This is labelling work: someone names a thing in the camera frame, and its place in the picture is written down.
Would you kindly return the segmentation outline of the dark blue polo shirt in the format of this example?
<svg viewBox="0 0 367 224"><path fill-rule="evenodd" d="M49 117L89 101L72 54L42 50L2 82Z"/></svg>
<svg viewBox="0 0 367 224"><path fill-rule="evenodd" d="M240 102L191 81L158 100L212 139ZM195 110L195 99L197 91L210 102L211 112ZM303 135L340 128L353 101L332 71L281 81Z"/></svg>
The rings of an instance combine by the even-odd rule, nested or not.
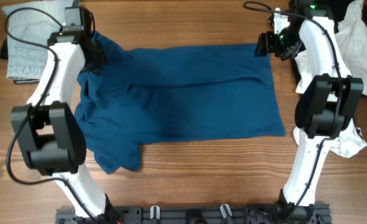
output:
<svg viewBox="0 0 367 224"><path fill-rule="evenodd" d="M75 118L107 174L139 170L143 144L286 133L270 60L255 44L124 50L93 39L107 61L78 76Z"/></svg>

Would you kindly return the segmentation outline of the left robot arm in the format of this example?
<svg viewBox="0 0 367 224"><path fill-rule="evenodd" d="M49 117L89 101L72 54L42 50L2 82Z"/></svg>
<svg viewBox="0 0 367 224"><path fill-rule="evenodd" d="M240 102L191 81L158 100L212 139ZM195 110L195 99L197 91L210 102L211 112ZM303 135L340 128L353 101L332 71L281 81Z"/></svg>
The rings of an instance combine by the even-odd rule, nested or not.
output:
<svg viewBox="0 0 367 224"><path fill-rule="evenodd" d="M43 46L48 58L40 82L26 105L11 111L14 135L7 150L6 168L11 179L11 154L18 143L26 166L54 181L74 206L78 223L108 223L111 205L85 165L86 142L70 109L79 73L105 61L102 49L91 39L95 34L93 14L82 6L65 8L65 23Z"/></svg>

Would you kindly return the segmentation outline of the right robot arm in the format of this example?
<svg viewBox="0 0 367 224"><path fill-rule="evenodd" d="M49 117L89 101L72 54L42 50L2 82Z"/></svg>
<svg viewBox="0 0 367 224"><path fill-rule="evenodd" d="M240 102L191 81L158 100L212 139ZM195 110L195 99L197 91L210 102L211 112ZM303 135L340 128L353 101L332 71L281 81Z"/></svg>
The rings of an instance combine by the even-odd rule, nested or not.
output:
<svg viewBox="0 0 367 224"><path fill-rule="evenodd" d="M274 29L259 36L257 56L274 53L287 60L304 48L309 57L312 80L295 108L298 150L271 213L281 222L305 222L315 209L315 188L327 154L350 128L364 84L342 60L328 6L290 1L288 11L265 4L258 10L271 14Z"/></svg>

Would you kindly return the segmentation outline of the white t-shirt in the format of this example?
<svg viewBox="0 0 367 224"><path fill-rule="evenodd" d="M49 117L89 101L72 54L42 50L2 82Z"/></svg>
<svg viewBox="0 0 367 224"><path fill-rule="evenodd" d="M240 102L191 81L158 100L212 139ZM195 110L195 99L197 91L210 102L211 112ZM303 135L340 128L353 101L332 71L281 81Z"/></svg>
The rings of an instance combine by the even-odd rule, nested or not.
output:
<svg viewBox="0 0 367 224"><path fill-rule="evenodd" d="M345 11L345 16L338 20L335 39L347 69L353 77L362 79L363 94L367 96L367 27L362 20L363 1L353 1L347 6L338 1L336 3ZM366 146L361 129L351 121L331 150L339 156L350 158Z"/></svg>

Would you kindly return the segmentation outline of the folded light blue jeans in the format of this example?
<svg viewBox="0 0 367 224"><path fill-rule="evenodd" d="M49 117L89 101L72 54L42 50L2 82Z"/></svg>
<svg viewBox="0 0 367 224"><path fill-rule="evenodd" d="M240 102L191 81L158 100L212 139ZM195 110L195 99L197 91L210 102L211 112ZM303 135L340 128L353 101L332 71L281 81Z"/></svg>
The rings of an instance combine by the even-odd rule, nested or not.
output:
<svg viewBox="0 0 367 224"><path fill-rule="evenodd" d="M4 6L10 16L8 31L14 37L41 45L51 33L65 23L65 8L78 6L78 0L32 1ZM40 80L48 58L48 50L7 38L7 78L17 82Z"/></svg>

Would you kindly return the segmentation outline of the folded black garment under jeans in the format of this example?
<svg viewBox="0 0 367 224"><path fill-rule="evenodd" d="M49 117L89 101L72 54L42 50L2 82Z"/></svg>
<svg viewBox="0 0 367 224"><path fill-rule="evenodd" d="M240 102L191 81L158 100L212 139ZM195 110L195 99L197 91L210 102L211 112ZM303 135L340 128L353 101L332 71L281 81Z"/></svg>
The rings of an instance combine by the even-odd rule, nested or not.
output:
<svg viewBox="0 0 367 224"><path fill-rule="evenodd" d="M0 48L0 59L1 60L8 60L8 47L7 47L7 39L4 40L2 46ZM38 83L38 79L13 79L14 84L22 85L28 83Z"/></svg>

